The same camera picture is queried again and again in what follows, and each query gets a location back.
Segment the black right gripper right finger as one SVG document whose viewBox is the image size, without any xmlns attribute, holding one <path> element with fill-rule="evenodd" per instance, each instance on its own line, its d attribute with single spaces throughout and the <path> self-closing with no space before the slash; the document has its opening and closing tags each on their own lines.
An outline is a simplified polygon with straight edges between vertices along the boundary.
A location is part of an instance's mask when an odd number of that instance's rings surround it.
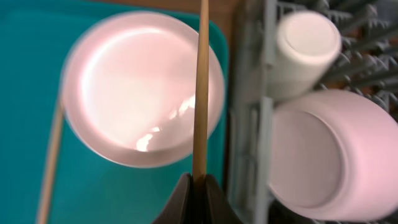
<svg viewBox="0 0 398 224">
<path fill-rule="evenodd" d="M 204 224 L 243 224 L 212 175 L 205 177 Z"/>
</svg>

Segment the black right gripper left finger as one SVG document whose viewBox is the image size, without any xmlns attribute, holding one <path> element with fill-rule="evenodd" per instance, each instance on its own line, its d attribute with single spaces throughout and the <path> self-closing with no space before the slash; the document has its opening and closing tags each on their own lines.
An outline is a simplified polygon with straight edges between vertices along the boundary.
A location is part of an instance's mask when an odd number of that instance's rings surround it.
<svg viewBox="0 0 398 224">
<path fill-rule="evenodd" d="M 192 177 L 189 173 L 184 173 L 179 178 L 167 203 L 152 224 L 190 223 L 192 198 Z"/>
</svg>

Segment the wooden chopstick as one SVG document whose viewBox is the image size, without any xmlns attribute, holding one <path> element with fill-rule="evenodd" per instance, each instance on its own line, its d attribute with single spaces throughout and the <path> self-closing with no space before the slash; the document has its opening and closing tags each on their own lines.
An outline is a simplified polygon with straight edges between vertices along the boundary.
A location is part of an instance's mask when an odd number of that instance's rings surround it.
<svg viewBox="0 0 398 224">
<path fill-rule="evenodd" d="M 193 169 L 195 185 L 201 185 L 206 175 L 209 80 L 209 2 L 201 0 L 198 33 L 195 117 L 193 132 Z"/>
<path fill-rule="evenodd" d="M 47 224 L 52 204 L 53 187 L 57 173 L 58 155 L 63 134 L 63 108 L 60 98 L 55 104 L 52 128 L 47 147 L 47 158 L 44 168 L 42 190 L 39 200 L 36 224 Z"/>
</svg>

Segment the pink bowl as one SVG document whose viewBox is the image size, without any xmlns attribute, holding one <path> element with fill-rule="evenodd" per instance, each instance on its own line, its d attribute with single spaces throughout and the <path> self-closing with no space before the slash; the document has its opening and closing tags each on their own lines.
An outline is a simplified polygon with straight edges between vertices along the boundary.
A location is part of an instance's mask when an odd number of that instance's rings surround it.
<svg viewBox="0 0 398 224">
<path fill-rule="evenodd" d="M 397 209 L 397 122 L 343 90 L 317 91 L 272 117 L 269 188 L 301 216 L 373 221 Z"/>
</svg>

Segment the white pink plate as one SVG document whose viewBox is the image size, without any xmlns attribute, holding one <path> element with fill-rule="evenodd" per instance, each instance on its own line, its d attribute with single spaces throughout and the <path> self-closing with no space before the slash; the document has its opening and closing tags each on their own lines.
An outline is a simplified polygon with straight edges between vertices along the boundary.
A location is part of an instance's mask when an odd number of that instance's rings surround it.
<svg viewBox="0 0 398 224">
<path fill-rule="evenodd" d="M 63 69 L 67 121 L 84 145 L 129 167 L 158 167 L 192 153 L 198 32 L 149 11 L 96 23 Z"/>
</svg>

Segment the white paper cup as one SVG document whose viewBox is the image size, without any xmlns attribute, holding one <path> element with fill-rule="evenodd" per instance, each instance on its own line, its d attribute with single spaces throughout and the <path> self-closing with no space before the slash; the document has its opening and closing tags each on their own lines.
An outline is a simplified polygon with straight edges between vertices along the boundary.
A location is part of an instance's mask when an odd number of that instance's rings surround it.
<svg viewBox="0 0 398 224">
<path fill-rule="evenodd" d="M 340 54 L 339 30 L 324 15 L 291 12 L 278 23 L 275 64 L 268 74 L 267 95 L 274 101 L 312 89 Z"/>
</svg>

